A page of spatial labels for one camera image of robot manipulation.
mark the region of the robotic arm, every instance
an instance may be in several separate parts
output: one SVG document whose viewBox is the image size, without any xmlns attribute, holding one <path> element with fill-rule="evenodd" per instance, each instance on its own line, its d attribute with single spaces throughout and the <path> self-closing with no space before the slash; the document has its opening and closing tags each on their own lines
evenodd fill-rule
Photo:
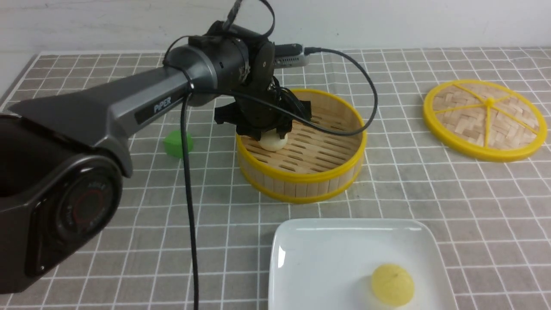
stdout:
<svg viewBox="0 0 551 310">
<path fill-rule="evenodd" d="M 21 101 L 11 111 L 70 140 L 111 153 L 124 176 L 130 177 L 129 137 L 181 104 L 192 86 L 236 90 L 287 108 L 272 88 L 272 77 L 275 68 L 307 64 L 302 46 L 211 36 L 221 25 L 216 22 L 204 36 L 190 37 L 187 45 L 171 50 L 165 58 L 169 65 L 81 92 Z M 236 25 L 230 31 L 240 37 L 259 36 Z M 217 96 L 194 94 L 187 104 L 202 106 Z M 280 113 L 239 98 L 217 108 L 215 121 L 234 124 L 237 134 L 256 140 L 272 129 L 283 137 L 292 126 Z"/>
<path fill-rule="evenodd" d="M 18 116 L 0 115 L 0 252 L 10 253 L 0 258 L 0 293 L 25 290 L 109 223 L 122 177 L 132 175 L 134 133 L 184 100 L 201 106 L 230 91 L 309 120 L 310 104 L 282 96 L 273 78 L 275 68 L 305 64 L 300 45 L 215 22 L 169 50 L 160 68 L 13 105 Z M 216 108 L 215 121 L 257 140 L 292 127 L 290 117 L 244 97 Z"/>
</svg>

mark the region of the green block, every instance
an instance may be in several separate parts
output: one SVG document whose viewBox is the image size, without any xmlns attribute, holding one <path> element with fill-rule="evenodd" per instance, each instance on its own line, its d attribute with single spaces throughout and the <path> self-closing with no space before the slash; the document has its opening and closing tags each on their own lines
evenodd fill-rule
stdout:
<svg viewBox="0 0 551 310">
<path fill-rule="evenodd" d="M 180 130 L 171 132 L 166 138 L 163 139 L 165 146 L 165 153 L 177 158 L 183 158 L 182 152 L 182 133 Z M 193 150 L 193 140 L 190 134 L 187 134 L 187 150 L 191 152 Z"/>
</svg>

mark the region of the white plate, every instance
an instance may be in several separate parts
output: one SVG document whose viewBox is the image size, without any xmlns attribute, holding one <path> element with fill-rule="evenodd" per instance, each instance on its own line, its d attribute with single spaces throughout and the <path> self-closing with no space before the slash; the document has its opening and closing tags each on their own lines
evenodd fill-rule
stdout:
<svg viewBox="0 0 551 310">
<path fill-rule="evenodd" d="M 370 291 L 384 263 L 404 267 L 415 283 L 415 297 L 400 310 L 457 309 L 436 240 L 417 221 L 309 218 L 275 233 L 269 310 L 392 309 Z"/>
</svg>

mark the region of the black cable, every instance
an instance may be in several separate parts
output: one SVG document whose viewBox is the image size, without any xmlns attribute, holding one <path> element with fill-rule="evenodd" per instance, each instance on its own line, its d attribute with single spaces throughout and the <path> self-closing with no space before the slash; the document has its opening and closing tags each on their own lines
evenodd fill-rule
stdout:
<svg viewBox="0 0 551 310">
<path fill-rule="evenodd" d="M 321 131 L 323 133 L 327 133 L 329 135 L 335 135 L 335 136 L 343 137 L 343 136 L 354 136 L 354 135 L 357 135 L 357 134 L 363 132 L 373 122 L 373 119 L 375 118 L 375 115 L 377 114 L 377 108 L 379 106 L 379 98 L 377 96 L 377 90 L 375 89 L 375 85 L 373 84 L 373 81 L 371 80 L 371 78 L 369 77 L 369 74 L 365 71 L 365 69 L 356 60 L 354 60 L 352 57 L 348 56 L 347 54 L 345 54 L 343 52 L 336 51 L 336 50 L 330 50 L 330 49 L 323 49 L 323 48 L 320 48 L 320 47 L 307 47 L 307 48 L 304 49 L 304 55 L 306 55 L 306 56 L 309 55 L 309 54 L 318 53 L 318 52 L 328 52 L 328 53 L 336 54 L 336 55 L 339 55 L 339 56 L 342 56 L 342 57 L 346 58 L 354 66 L 356 66 L 356 68 L 358 68 L 360 70 L 360 72 L 364 75 L 365 79 L 368 81 L 369 86 L 371 87 L 371 91 L 373 92 L 373 110 L 372 110 L 371 115 L 369 116 L 367 122 L 361 128 L 356 129 L 354 131 L 335 131 L 335 130 L 327 129 L 327 128 L 324 128 L 322 126 L 319 126 L 318 124 L 314 124 L 313 122 L 308 121 L 308 120 L 304 119 L 303 117 L 301 117 L 297 114 L 294 114 L 294 113 L 289 112 L 289 111 L 287 111 L 287 110 L 285 110 L 285 109 L 283 109 L 279 106 L 271 104 L 267 101 L 255 98 L 255 97 L 247 95 L 247 94 L 234 92 L 232 90 L 194 89 L 194 90 L 192 90 L 192 92 L 194 92 L 194 93 L 203 93 L 203 94 L 227 95 L 227 96 L 238 97 L 238 98 L 243 98 L 243 99 L 247 99 L 247 100 L 253 100 L 253 101 L 256 101 L 256 102 L 258 102 L 262 105 L 268 106 L 268 107 L 270 107 L 270 108 L 272 108 L 272 109 L 274 109 L 274 110 L 276 110 L 276 111 L 278 111 L 278 112 L 280 112 L 284 115 L 287 115 L 287 116 L 291 117 L 292 119 L 294 119 L 294 120 L 296 120 L 296 121 L 298 121 L 298 122 L 300 122 L 300 123 L 302 123 L 302 124 L 304 124 L 304 125 L 306 125 L 310 128 Z M 281 94 L 285 93 L 285 95 L 288 96 L 288 98 L 291 99 L 291 100 L 298 100 L 296 98 L 296 96 L 293 95 L 292 92 L 289 89 L 284 88 L 284 87 L 280 87 L 279 86 L 279 81 L 275 78 L 274 78 L 274 84 L 275 84 L 276 88 L 279 88 L 280 90 L 284 90 L 283 92 L 281 92 Z"/>
<path fill-rule="evenodd" d="M 186 183 L 187 214 L 190 219 L 191 264 L 193 269 L 193 310 L 199 310 L 199 268 L 197 264 L 195 215 L 193 214 L 193 198 L 191 195 L 190 155 L 188 154 L 186 133 L 186 110 L 189 96 L 191 96 L 191 94 L 188 94 L 183 101 L 182 112 L 180 112 L 180 133 L 182 136 L 183 177 Z"/>
<path fill-rule="evenodd" d="M 371 87 L 371 91 L 373 92 L 373 110 L 371 112 L 371 115 L 369 116 L 368 121 L 365 123 L 365 126 L 362 127 L 363 128 L 362 131 L 367 129 L 369 127 L 369 125 L 371 125 L 371 123 L 373 122 L 373 119 L 375 118 L 375 115 L 377 114 L 377 108 L 379 106 L 379 98 L 377 97 L 377 90 L 375 89 L 375 85 L 373 84 L 373 81 L 369 77 L 369 74 L 365 71 L 365 69 L 356 60 L 354 60 L 352 57 L 350 57 L 349 55 L 347 55 L 343 52 L 336 51 L 336 50 L 331 50 L 331 49 L 324 49 L 324 48 L 321 48 L 321 47 L 306 47 L 306 48 L 304 48 L 304 56 L 308 56 L 308 55 L 314 54 L 314 53 L 321 53 L 321 52 L 326 52 L 326 53 L 339 55 L 339 56 L 347 59 L 356 68 L 358 68 L 360 70 L 360 72 L 364 75 L 365 79 L 368 81 L 369 87 Z"/>
<path fill-rule="evenodd" d="M 216 32 L 213 32 L 213 33 L 209 33 L 209 35 L 211 36 L 226 36 L 226 37 L 229 37 L 229 38 L 236 38 L 236 39 L 240 39 L 240 40 L 264 40 L 264 39 L 267 39 L 270 35 L 272 35 L 272 32 L 274 32 L 274 29 L 276 28 L 276 14 L 274 13 L 274 10 L 272 8 L 272 6 L 268 3 L 267 0 L 260 0 L 260 2 L 262 2 L 262 4 L 264 4 L 264 6 L 268 9 L 268 11 L 270 11 L 271 15 L 272 15 L 272 26 L 270 27 L 270 29 L 268 29 L 268 31 L 264 34 L 261 34 L 261 35 L 257 35 L 257 36 L 246 36 L 246 35 L 239 35 L 239 34 L 236 34 L 236 33 L 233 33 L 231 31 L 216 31 Z"/>
<path fill-rule="evenodd" d="M 239 9 L 241 8 L 243 0 L 235 0 L 234 6 L 231 7 L 230 12 L 228 13 L 228 17 L 226 18 L 226 21 L 224 24 L 222 24 L 222 30 L 227 31 L 230 29 L 231 25 L 234 23 L 235 18 L 237 17 L 237 14 L 239 13 Z"/>
</svg>

